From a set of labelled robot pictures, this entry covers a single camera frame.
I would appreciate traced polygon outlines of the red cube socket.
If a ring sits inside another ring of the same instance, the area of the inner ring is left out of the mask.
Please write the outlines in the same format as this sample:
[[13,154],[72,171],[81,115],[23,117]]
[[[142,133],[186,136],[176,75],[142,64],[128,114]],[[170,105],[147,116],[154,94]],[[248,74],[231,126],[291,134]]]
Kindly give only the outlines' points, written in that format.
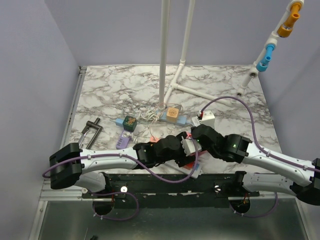
[[[192,170],[194,168],[194,165],[195,165],[195,162],[191,162],[191,163],[188,163],[186,164],[185,166],[183,166],[184,169],[187,169],[187,170]],[[195,165],[195,170],[197,170],[198,168],[200,167],[200,164],[197,163]]]

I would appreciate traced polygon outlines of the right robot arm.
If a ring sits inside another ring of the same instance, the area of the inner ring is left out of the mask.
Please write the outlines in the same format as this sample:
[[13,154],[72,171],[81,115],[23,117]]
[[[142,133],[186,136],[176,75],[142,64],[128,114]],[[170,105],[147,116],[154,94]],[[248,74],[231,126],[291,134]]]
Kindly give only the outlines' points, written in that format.
[[320,160],[302,160],[258,146],[238,134],[222,136],[212,127],[199,125],[191,128],[191,136],[214,158],[228,163],[253,165],[268,171],[266,177],[246,173],[230,183],[230,191],[241,196],[245,192],[280,192],[300,201],[320,204]]

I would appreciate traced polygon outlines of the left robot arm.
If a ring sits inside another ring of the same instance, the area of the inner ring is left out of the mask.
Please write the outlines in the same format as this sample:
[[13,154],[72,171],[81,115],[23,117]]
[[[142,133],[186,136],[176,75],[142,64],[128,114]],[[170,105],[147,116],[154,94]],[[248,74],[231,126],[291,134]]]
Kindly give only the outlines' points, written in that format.
[[82,175],[102,170],[151,169],[174,160],[183,167],[195,160],[187,156],[182,140],[187,134],[168,135],[157,142],[137,143],[118,150],[81,149],[77,142],[69,143],[49,157],[49,179],[53,190],[76,185]]

